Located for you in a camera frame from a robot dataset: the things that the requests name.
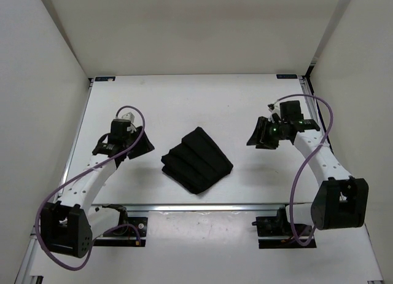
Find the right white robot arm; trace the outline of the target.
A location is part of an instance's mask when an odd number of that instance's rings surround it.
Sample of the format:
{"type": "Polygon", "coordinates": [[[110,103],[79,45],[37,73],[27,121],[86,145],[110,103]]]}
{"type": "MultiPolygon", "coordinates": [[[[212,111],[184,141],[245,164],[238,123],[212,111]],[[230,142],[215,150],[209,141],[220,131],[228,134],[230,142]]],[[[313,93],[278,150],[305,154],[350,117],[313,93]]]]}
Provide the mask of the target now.
{"type": "Polygon", "coordinates": [[[364,225],[369,186],[363,178],[355,178],[326,146],[317,122],[305,119],[300,102],[286,101],[270,106],[270,117],[260,116],[247,145],[257,149],[276,149],[288,140],[305,158],[318,185],[311,203],[290,204],[286,213],[276,218],[277,230],[293,233],[299,224],[318,230],[358,228],[364,225]]]}

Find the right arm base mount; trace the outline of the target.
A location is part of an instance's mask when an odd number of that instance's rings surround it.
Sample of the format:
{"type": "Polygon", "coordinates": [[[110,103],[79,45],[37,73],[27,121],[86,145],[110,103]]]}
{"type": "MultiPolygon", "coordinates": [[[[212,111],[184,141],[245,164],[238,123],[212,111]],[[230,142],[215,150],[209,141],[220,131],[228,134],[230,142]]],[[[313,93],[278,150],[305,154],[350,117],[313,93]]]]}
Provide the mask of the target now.
{"type": "Polygon", "coordinates": [[[257,229],[261,250],[317,248],[315,239],[312,239],[305,247],[295,240],[284,207],[279,208],[274,216],[257,216],[252,226],[257,229]]]}

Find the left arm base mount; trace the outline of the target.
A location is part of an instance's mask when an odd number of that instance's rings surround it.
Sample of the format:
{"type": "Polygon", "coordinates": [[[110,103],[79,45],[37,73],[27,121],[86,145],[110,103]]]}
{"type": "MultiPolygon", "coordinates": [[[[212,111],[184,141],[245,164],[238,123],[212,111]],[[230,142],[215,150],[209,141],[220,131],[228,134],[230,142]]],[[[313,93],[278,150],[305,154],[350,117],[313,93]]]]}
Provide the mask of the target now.
{"type": "Polygon", "coordinates": [[[130,213],[123,205],[106,204],[89,212],[88,222],[97,247],[144,247],[148,217],[130,213]]]}

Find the black pleated skirt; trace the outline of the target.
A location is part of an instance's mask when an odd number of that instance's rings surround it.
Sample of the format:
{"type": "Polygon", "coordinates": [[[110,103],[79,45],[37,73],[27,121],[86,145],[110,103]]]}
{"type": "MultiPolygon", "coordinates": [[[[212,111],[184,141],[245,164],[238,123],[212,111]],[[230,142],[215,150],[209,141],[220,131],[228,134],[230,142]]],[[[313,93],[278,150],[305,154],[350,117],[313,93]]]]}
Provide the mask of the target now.
{"type": "Polygon", "coordinates": [[[233,164],[214,140],[197,127],[161,157],[162,172],[198,195],[229,175],[233,164]]]}

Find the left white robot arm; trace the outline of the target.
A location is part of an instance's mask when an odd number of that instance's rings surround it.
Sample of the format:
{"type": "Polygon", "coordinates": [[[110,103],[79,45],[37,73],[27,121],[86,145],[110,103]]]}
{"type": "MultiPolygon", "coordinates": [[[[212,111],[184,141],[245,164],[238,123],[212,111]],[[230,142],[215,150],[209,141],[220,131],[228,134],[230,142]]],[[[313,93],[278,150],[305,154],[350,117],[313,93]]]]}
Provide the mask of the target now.
{"type": "Polygon", "coordinates": [[[56,202],[46,202],[40,210],[42,246],[52,253],[83,258],[97,237],[107,232],[124,234],[129,229],[126,208],[116,204],[93,208],[93,201],[125,159],[153,150],[142,126],[136,127],[130,117],[116,117],[109,133],[98,140],[84,175],[71,182],[56,202]]]}

